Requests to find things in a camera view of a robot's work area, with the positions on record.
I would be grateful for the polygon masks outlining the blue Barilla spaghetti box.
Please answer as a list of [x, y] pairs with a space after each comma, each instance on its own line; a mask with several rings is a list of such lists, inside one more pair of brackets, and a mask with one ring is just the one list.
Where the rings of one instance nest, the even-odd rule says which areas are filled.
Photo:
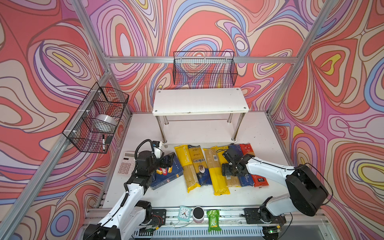
[[[240, 156], [240, 158], [244, 156], [240, 145], [229, 145], [229, 149], [234, 150], [236, 154]], [[247, 174], [245, 176], [240, 176], [239, 181], [242, 187], [254, 186], [254, 181], [250, 174]]]

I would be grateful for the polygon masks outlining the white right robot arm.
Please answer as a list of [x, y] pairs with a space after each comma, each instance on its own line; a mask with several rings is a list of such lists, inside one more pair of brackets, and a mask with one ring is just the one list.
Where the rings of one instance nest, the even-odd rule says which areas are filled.
[[286, 213], [300, 212], [313, 217], [325, 204], [329, 192], [318, 177], [306, 165], [297, 167], [277, 165], [252, 154], [243, 156], [233, 149], [225, 150], [222, 156], [222, 175], [242, 177], [258, 175], [274, 181], [287, 189], [287, 193], [268, 197], [256, 210], [256, 220], [269, 224]]

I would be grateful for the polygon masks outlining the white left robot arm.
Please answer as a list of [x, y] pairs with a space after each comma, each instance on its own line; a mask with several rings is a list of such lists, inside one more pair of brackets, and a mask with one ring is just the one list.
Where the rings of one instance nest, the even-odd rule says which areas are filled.
[[142, 200], [159, 168], [172, 167], [175, 153], [158, 158], [156, 151], [135, 153], [135, 168], [124, 183], [125, 192], [98, 224], [90, 224], [84, 240], [128, 240], [142, 226], [145, 232], [158, 230], [166, 223], [166, 210], [153, 211], [152, 204]]

